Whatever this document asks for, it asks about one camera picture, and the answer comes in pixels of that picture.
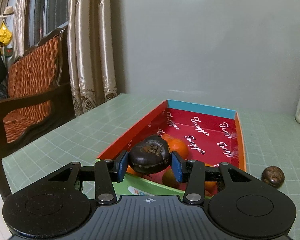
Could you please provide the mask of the red pink cardboard box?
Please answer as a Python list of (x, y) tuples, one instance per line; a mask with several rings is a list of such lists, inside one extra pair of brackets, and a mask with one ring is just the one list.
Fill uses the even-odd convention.
[(189, 159), (217, 167), (227, 162), (246, 171), (243, 134), (237, 111), (196, 103), (165, 100), (139, 114), (130, 114), (128, 130), (108, 146), (98, 159), (115, 159), (146, 137), (157, 134), (181, 140)]

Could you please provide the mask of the yellow hanging bag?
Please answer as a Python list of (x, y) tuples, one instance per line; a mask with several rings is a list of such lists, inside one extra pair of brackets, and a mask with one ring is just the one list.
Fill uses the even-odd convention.
[(6, 27), (5, 23), (2, 22), (0, 25), (0, 43), (4, 46), (8, 46), (12, 40), (12, 32)]

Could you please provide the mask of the small orange tangerine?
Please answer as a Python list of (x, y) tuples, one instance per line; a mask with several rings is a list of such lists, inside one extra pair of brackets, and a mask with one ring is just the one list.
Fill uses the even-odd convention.
[(164, 139), (168, 143), (168, 147), (170, 151), (177, 152), (183, 159), (188, 159), (189, 157), (189, 149), (188, 146), (183, 142), (181, 139), (174, 138), (168, 134), (164, 134), (162, 136), (162, 139)]

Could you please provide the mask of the dark brown chestnut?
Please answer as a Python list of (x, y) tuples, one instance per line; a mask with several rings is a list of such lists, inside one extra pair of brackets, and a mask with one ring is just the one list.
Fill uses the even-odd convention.
[(261, 180), (276, 189), (280, 188), (285, 182), (285, 174), (277, 166), (268, 166), (261, 174)]

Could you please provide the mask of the brown fruit in box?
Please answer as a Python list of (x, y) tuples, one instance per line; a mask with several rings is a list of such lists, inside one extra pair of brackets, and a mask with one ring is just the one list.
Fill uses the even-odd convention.
[(179, 189), (179, 183), (176, 181), (172, 169), (166, 170), (162, 175), (162, 183), (166, 186)]

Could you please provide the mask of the wooden cushioned bench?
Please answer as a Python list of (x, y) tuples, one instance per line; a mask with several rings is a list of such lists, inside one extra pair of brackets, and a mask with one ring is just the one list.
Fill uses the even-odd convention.
[(0, 195), (11, 194), (2, 159), (75, 117), (68, 29), (58, 28), (11, 65), (0, 100)]

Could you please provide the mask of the straw hat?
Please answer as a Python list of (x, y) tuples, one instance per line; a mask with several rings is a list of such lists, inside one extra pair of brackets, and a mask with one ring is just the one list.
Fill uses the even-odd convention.
[(4, 12), (0, 15), (1, 18), (7, 18), (14, 14), (14, 8), (13, 6), (7, 6), (4, 10)]

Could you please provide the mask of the dark purple mangosteen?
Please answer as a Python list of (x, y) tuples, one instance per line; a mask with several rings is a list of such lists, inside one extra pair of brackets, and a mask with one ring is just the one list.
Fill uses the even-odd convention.
[(145, 175), (163, 171), (170, 166), (171, 159), (167, 141), (156, 134), (138, 142), (128, 153), (130, 167)]

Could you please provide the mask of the beige satin curtain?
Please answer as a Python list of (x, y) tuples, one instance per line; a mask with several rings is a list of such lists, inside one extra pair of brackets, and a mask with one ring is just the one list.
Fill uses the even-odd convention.
[(68, 62), (75, 115), (117, 96), (110, 0), (68, 0)]

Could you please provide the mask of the green cutting mat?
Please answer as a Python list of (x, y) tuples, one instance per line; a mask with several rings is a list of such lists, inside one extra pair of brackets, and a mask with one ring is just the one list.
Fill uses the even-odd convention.
[[(121, 94), (7, 156), (2, 165), (10, 190), (16, 192), (71, 161), (93, 165), (103, 150), (160, 103), (160, 98)], [(297, 209), (289, 235), (300, 239), (300, 125), (292, 114), (237, 111), (247, 171), (260, 177), (267, 166), (281, 168), (281, 191)]]

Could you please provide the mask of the orange tangerine box right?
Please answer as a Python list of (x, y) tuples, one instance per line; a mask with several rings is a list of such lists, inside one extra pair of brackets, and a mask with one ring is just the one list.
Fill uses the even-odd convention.
[(205, 164), (205, 195), (208, 197), (212, 197), (218, 192), (218, 178), (214, 172), (215, 167)]

